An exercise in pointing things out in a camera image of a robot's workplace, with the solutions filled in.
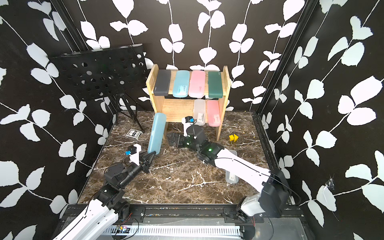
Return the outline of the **teal pencil case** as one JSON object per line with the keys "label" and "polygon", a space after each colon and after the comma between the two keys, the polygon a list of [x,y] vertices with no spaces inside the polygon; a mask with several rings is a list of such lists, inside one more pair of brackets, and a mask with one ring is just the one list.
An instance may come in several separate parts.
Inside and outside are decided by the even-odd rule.
{"label": "teal pencil case", "polygon": [[148,154],[156,152],[160,153],[163,136],[166,128],[167,116],[163,113],[156,113],[154,116],[153,126],[151,130],[150,141],[148,145]]}

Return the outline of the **light blue pencil case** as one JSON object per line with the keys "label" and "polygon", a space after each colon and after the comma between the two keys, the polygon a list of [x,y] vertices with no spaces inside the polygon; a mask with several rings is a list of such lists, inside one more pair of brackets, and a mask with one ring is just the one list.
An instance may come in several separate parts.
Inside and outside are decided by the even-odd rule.
{"label": "light blue pencil case", "polygon": [[176,72],[176,77],[173,87],[173,97],[185,98],[188,96],[190,84],[190,72],[186,70],[180,70]]}

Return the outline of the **black pencil case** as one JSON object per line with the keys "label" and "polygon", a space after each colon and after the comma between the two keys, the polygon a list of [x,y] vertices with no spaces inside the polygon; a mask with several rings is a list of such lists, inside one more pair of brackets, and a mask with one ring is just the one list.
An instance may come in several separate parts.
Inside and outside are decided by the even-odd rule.
{"label": "black pencil case", "polygon": [[171,82],[171,71],[159,70],[156,83],[154,86],[154,95],[167,96],[169,94],[170,82]]}

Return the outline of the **clear frosted pencil case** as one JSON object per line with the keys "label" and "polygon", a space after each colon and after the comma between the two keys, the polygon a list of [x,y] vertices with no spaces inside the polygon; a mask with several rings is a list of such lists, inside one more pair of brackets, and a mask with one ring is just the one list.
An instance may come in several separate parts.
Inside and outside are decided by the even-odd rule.
{"label": "clear frosted pencil case", "polygon": [[[233,162],[233,158],[237,157],[238,154],[234,150],[229,150],[230,156],[228,159],[228,162],[231,161]],[[226,182],[228,184],[237,184],[239,182],[239,177],[233,172],[233,163],[228,163],[226,167]]]}

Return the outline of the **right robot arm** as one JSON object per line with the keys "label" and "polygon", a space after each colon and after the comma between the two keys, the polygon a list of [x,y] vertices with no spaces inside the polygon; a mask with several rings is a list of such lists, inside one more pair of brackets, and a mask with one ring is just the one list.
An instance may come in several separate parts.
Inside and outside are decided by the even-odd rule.
{"label": "right robot arm", "polygon": [[170,146],[196,152],[203,163],[234,174],[258,191],[239,203],[237,212],[242,221],[259,214],[273,218],[283,214],[293,190],[281,170],[265,169],[241,159],[224,146],[209,141],[197,125],[189,126],[183,134],[168,133],[167,140]]}

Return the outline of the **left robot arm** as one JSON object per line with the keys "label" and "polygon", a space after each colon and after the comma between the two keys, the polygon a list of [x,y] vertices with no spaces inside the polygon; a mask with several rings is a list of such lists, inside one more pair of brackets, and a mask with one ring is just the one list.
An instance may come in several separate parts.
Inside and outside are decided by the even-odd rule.
{"label": "left robot arm", "polygon": [[118,163],[105,172],[105,184],[85,209],[54,240],[96,240],[119,220],[127,220],[130,204],[123,200],[125,187],[141,172],[148,173],[156,152],[141,152],[139,163]]}

